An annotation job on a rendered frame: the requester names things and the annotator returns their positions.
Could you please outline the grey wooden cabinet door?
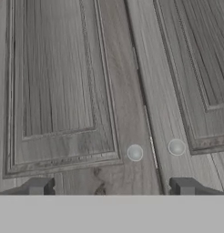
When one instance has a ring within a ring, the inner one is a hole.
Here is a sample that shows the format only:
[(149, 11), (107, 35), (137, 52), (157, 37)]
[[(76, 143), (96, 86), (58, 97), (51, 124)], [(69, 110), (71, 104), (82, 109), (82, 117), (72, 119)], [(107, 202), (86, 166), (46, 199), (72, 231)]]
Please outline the grey wooden cabinet door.
[(0, 192), (156, 195), (137, 71), (126, 0), (0, 0)]
[[(224, 0), (127, 0), (162, 187), (224, 192)], [(170, 140), (186, 144), (182, 156)]]

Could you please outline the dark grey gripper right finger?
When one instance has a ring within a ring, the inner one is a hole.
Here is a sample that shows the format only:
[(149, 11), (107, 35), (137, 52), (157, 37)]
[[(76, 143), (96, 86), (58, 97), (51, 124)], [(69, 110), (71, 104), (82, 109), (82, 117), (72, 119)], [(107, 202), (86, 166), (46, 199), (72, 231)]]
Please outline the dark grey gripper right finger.
[(205, 187), (192, 177), (172, 177), (169, 185), (174, 195), (224, 195), (224, 192)]

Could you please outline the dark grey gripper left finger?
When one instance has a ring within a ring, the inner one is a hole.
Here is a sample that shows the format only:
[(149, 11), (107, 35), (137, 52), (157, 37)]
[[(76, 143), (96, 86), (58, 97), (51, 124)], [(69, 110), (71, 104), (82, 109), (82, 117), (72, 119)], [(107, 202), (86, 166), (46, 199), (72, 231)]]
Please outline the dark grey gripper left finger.
[(0, 192), (0, 195), (54, 195), (55, 184), (53, 177), (33, 177), (20, 187)]

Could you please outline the round grey cabinet knob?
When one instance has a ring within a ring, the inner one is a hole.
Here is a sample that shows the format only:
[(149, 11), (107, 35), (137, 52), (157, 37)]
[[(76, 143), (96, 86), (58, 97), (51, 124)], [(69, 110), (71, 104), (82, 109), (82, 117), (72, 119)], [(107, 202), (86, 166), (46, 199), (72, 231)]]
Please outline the round grey cabinet knob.
[(168, 152), (173, 156), (182, 156), (186, 151), (186, 144), (178, 138), (174, 138), (168, 143)]
[(143, 148), (138, 144), (133, 144), (127, 149), (127, 156), (131, 161), (138, 162), (143, 158)]

